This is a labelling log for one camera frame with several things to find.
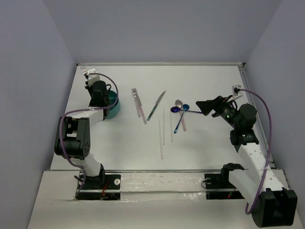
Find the pink handled fork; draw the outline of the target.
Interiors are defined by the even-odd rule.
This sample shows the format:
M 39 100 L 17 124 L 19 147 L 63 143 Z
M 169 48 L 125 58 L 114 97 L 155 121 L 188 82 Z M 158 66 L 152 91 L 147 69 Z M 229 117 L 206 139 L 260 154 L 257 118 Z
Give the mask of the pink handled fork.
M 83 73 L 84 76 L 87 76 L 88 75 L 88 70 L 86 69 L 85 66 L 81 66 L 81 71 Z
M 138 95 L 137 95 L 137 91 L 136 91 L 136 88 L 132 88 L 132 94 L 134 96 L 134 100 L 135 100 L 135 106 L 136 106 L 136 110 L 137 110 L 137 115 L 138 117 L 141 117 L 141 112 L 140 112 L 140 109 L 139 109 L 139 105 L 138 105 Z

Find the teal handled knife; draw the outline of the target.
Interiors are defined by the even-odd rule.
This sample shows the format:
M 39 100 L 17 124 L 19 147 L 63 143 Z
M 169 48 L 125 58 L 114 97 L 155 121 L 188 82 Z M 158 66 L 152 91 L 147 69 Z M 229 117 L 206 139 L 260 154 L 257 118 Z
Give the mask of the teal handled knife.
M 164 94 L 166 93 L 166 91 L 162 92 L 161 95 L 158 97 L 157 101 L 155 102 L 155 105 L 153 107 L 153 109 L 151 110 L 149 116 L 147 117 L 147 121 L 149 121 L 153 115 L 153 113 L 155 112 L 156 108 L 158 107 L 160 101 L 162 100 Z

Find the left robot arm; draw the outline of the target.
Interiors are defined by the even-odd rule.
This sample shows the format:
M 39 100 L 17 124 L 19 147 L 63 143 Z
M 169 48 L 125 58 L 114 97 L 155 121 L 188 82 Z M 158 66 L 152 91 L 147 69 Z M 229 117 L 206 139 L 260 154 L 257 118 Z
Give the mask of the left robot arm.
M 105 184 L 103 165 L 91 154 L 90 128 L 105 120 L 115 102 L 111 101 L 111 85 L 98 76 L 85 84 L 91 97 L 89 107 L 70 111 L 59 118 L 54 153 L 65 158 L 70 165 L 81 170 L 75 178 L 81 188 L 100 189 Z

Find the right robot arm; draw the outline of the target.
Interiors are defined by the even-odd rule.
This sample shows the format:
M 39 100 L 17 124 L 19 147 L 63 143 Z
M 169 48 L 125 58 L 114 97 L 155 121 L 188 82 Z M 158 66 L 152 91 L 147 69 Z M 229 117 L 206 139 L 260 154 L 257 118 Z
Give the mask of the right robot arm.
M 232 97 L 218 96 L 213 100 L 197 101 L 203 115 L 214 111 L 233 129 L 230 141 L 239 157 L 246 164 L 229 163 L 223 166 L 219 181 L 224 187 L 234 186 L 246 199 L 245 212 L 251 215 L 259 228 L 291 226 L 294 222 L 297 195 L 278 180 L 269 166 L 269 159 L 262 153 L 253 126 L 257 110 L 245 103 L 236 109 Z

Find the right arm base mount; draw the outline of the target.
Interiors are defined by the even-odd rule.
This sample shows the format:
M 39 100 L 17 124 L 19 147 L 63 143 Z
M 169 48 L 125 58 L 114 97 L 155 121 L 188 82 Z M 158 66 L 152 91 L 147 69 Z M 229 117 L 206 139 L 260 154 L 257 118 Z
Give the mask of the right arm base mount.
M 240 164 L 223 165 L 220 173 L 207 173 L 201 186 L 206 190 L 207 200 L 244 199 L 237 188 L 229 182 L 229 173 L 234 170 L 244 170 Z

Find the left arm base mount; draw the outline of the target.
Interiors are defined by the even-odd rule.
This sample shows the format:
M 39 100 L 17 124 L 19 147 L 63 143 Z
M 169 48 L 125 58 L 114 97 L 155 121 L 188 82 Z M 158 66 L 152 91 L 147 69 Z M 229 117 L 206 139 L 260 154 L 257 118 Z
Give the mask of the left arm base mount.
M 74 178 L 78 181 L 76 189 L 77 200 L 120 200 L 121 198 L 121 174 L 106 173 L 104 180 L 97 177 L 86 177 L 86 181 L 81 187 L 83 173 L 80 172 Z

